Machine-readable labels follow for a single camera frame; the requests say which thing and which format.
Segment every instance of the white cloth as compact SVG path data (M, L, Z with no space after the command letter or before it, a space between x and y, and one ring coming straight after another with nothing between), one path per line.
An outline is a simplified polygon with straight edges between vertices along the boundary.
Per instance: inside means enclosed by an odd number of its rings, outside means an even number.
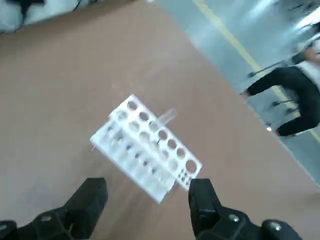
M312 48L317 54L319 54L318 58L320 58L320 40L316 40L313 43ZM301 69L308 78L320 86L320 65L309 61L303 61L296 66Z

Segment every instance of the concrete floor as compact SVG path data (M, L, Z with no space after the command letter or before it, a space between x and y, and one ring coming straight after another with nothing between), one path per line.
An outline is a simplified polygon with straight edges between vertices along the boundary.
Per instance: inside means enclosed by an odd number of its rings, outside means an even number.
M248 79L249 72L286 59L292 55L293 47L310 34L296 27L299 15L271 0L158 2L239 93L258 79ZM248 104L263 122L271 121L276 127L294 118L285 115L286 105L269 108L278 100L279 96L270 89L249 99ZM320 136L319 127L313 134L308 131L281 141L320 184L320 138L317 136Z

